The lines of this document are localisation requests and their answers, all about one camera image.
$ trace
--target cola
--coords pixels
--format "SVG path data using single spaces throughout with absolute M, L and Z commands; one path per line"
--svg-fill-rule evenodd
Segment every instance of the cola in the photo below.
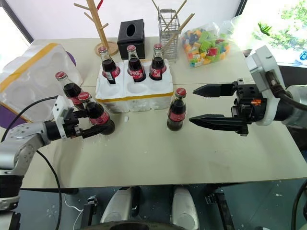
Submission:
M 110 135 L 115 130 L 115 124 L 110 119 L 108 112 L 104 110 L 102 105 L 98 104 L 88 92 L 79 94 L 79 100 L 84 104 L 86 114 L 93 125 L 103 125 L 105 130 L 101 132 L 103 135 Z
M 149 70 L 149 77 L 159 81 L 162 80 L 162 74 L 166 71 L 166 66 L 162 56 L 162 45 L 155 44 L 153 47 L 153 60 Z
M 169 107 L 166 124 L 172 131 L 178 131 L 182 128 L 183 120 L 186 117 L 186 103 L 183 100 L 186 95 L 187 92 L 184 88 L 178 88 Z
M 128 62 L 128 74 L 133 77 L 134 82 L 141 82 L 146 79 L 146 74 L 141 61 L 136 53 L 134 45 L 127 47 L 129 62 Z
M 105 46 L 101 46 L 98 51 L 102 61 L 102 75 L 110 84 L 115 84 L 115 78 L 120 74 L 120 68 L 115 64 Z
M 82 89 L 76 83 L 72 82 L 63 71 L 57 72 L 55 77 L 61 83 L 65 95 L 72 100 L 73 105 L 79 110 L 84 110 L 82 102 L 78 99 Z

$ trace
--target white table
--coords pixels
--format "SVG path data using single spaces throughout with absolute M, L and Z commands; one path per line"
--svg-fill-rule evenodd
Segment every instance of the white table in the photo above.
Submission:
M 152 58 L 157 37 L 145 39 L 146 58 Z M 83 90 L 95 93 L 100 65 L 93 48 L 99 39 L 37 40 L 56 42 L 72 53 L 85 78 Z M 113 56 L 120 60 L 119 53 Z M 182 48 L 171 64 L 175 87 L 186 88 L 187 117 L 202 114 L 231 116 L 233 97 L 203 98 L 192 91 L 204 83 L 250 80 L 244 57 L 232 46 L 226 60 L 196 69 L 188 68 Z M 307 177 L 305 160 L 281 122 L 248 127 L 249 135 L 215 131 L 185 120 L 183 128 L 166 128 L 167 110 L 111 114 L 116 124 L 109 137 L 57 140 L 41 148 L 60 177 L 61 186 L 100 187 L 150 184 L 235 183 Z M 82 127 L 89 127 L 87 119 Z M 47 164 L 35 155 L 24 178 L 23 188 L 54 188 L 55 179 Z

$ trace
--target black cable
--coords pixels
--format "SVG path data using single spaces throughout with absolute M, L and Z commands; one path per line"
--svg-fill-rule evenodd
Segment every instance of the black cable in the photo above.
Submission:
M 57 176 L 57 173 L 54 171 L 52 165 L 50 164 L 50 162 L 48 161 L 48 159 L 40 152 L 40 151 L 36 151 L 42 158 L 44 158 L 44 160 L 46 161 L 47 165 L 49 166 L 49 168 L 51 169 L 54 177 L 56 178 L 57 181 L 57 186 L 58 186 L 58 191 L 59 191 L 59 215 L 58 215 L 58 222 L 57 222 L 57 226 L 56 226 L 56 230 L 59 229 L 59 224 L 61 222 L 61 216 L 62 216 L 62 192 L 61 192 L 61 186 L 59 184 L 59 178 Z
M 297 213 L 297 205 L 298 201 L 301 198 L 301 195 L 305 191 L 307 186 L 307 180 L 304 181 L 302 186 L 299 188 L 299 191 L 296 194 L 296 197 L 294 199 L 293 207 L 292 207 L 292 217 L 291 217 L 291 230 L 296 230 L 296 213 Z
M 285 102 L 286 104 L 288 104 L 292 107 L 307 111 L 307 105 L 301 104 L 301 103 L 293 100 L 291 97 L 288 97 L 287 94 L 285 94 L 285 93 L 280 93 L 279 98 L 280 98 L 280 100 L 282 100 L 283 102 Z
M 26 108 L 24 108 L 13 120 L 12 122 L 9 124 L 9 126 L 7 127 L 7 129 L 5 130 L 3 136 L 2 136 L 2 139 L 1 139 L 1 142 L 3 142 L 5 140 L 5 137 L 6 135 L 8 134 L 9 130 L 11 129 L 11 127 L 14 125 L 14 123 L 17 121 L 17 119 L 26 111 L 28 110 L 29 108 L 31 108 L 33 105 L 36 105 L 37 103 L 40 103 L 40 102 L 44 102 L 44 101 L 47 101 L 47 100 L 51 100 L 51 99 L 56 99 L 58 96 L 54 96 L 54 97 L 47 97 L 47 98 L 44 98 L 44 99 L 41 99 L 41 100 L 38 100 L 36 102 L 33 102 L 32 104 L 28 105 Z

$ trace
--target wooden mug tree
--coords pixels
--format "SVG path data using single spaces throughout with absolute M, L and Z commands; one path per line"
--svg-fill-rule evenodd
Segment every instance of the wooden mug tree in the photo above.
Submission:
M 103 0 L 100 0 L 99 4 L 97 5 L 97 7 L 95 6 L 94 0 L 86 0 L 88 7 L 86 6 L 82 6 L 79 5 L 77 3 L 74 3 L 74 6 L 80 7 L 82 9 L 88 10 L 91 12 L 90 16 L 89 14 L 87 14 L 86 12 L 84 12 L 84 15 L 86 17 L 88 17 L 92 22 L 94 22 L 96 29 L 98 31 L 101 43 L 99 43 L 98 45 L 96 45 L 95 47 L 95 53 L 97 55 L 99 55 L 98 49 L 101 46 L 105 46 L 109 52 L 110 55 L 114 55 L 118 52 L 118 45 L 115 42 L 110 42 L 106 40 L 106 35 L 104 32 L 104 28 L 106 28 L 109 24 L 106 23 L 104 25 L 101 24 L 101 21 L 99 19 L 99 15 L 98 15 L 98 10 L 103 2 Z

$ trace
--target red bottle cap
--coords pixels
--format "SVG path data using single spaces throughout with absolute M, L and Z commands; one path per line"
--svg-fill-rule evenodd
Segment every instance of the red bottle cap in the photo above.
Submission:
M 56 73 L 56 79 L 61 79 L 61 78 L 64 78 L 65 76 L 66 76 L 66 73 L 63 71 Z
M 136 48 L 135 48 L 135 46 L 134 45 L 129 45 L 128 47 L 127 47 L 127 50 L 128 51 L 133 51 L 133 50 L 135 50 Z
M 162 48 L 162 44 L 157 43 L 153 46 L 155 49 L 161 49 Z
M 184 98 L 187 95 L 187 91 L 184 88 L 176 89 L 176 96 Z
M 100 51 L 100 52 L 103 52 L 103 51 L 105 51 L 105 50 L 106 50 L 106 47 L 105 47 L 105 46 L 101 46 L 101 47 L 98 48 L 98 51 Z
M 90 97 L 91 97 L 91 95 L 88 92 L 82 92 L 82 93 L 79 94 L 78 99 L 80 101 L 84 101 L 84 100 L 89 99 Z

